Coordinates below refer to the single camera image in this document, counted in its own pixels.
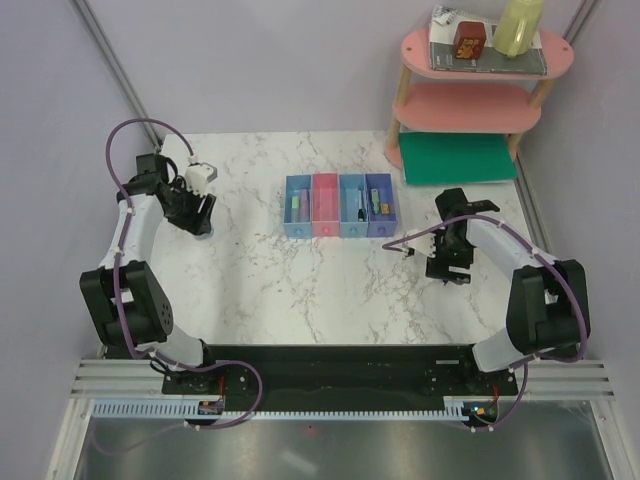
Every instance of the marble table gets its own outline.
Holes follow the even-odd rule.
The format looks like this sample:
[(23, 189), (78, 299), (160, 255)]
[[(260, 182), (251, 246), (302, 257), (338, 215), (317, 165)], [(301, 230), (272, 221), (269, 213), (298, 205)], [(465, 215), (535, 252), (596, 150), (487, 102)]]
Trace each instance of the marble table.
[[(168, 222), (151, 265), (177, 325), (220, 344), (450, 344), (480, 341), (504, 326), (510, 282), (480, 251), (471, 284), (424, 276), (425, 263), (381, 249), (384, 239), (289, 240), (282, 227), (285, 175), (391, 172), (399, 200), (396, 237), (439, 221), (443, 187), (405, 185), (384, 157), (383, 132), (188, 135), (218, 168), (214, 234), (194, 239)], [(162, 153), (181, 171), (175, 135)], [(512, 182), (468, 185), (509, 223), (527, 228)]]

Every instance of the wooden post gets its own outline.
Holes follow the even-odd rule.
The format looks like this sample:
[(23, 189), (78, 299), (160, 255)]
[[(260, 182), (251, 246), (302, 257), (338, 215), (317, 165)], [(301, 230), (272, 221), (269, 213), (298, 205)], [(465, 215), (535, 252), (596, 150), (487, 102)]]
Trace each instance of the wooden post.
[[(409, 82), (411, 81), (411, 70), (406, 65), (402, 65), (402, 73), (400, 74), (400, 83), (398, 91), (393, 100), (393, 104), (399, 107), (404, 106), (409, 93)], [(400, 122), (396, 118), (393, 111), (391, 112), (391, 127), (389, 128), (389, 137), (387, 138), (387, 148), (392, 150), (398, 146), (398, 135), (400, 135)]]
[[(531, 95), (531, 101), (529, 102), (529, 106), (531, 108), (541, 107), (544, 101), (546, 100), (549, 93), (551, 93), (551, 88), (555, 83), (556, 79), (551, 80), (540, 80), (536, 88), (533, 90), (533, 94)], [(509, 151), (515, 152), (518, 148), (518, 144), (520, 140), (522, 140), (522, 136), (524, 132), (514, 133), (509, 135), (509, 141), (507, 142), (507, 146), (509, 147)]]

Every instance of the yellow object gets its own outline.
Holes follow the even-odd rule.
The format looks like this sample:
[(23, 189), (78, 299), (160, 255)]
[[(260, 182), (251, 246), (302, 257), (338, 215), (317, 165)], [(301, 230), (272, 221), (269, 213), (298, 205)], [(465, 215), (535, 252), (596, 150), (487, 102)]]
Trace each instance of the yellow object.
[(507, 57), (522, 55), (538, 30), (544, 0), (511, 0), (493, 35), (493, 48)]

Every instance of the green board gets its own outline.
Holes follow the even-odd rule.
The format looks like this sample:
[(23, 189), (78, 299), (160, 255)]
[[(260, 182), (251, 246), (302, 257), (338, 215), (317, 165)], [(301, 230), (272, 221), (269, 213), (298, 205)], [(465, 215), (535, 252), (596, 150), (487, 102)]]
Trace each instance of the green board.
[(516, 178), (504, 135), (401, 133), (400, 153), (408, 185), (497, 182)]

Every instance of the red cube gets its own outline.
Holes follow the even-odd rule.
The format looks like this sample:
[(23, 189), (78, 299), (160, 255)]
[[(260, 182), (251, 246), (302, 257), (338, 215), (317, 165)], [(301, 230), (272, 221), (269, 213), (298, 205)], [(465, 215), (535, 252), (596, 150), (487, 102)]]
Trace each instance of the red cube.
[(456, 58), (475, 60), (480, 58), (487, 41), (487, 32), (482, 22), (460, 22), (453, 40)]

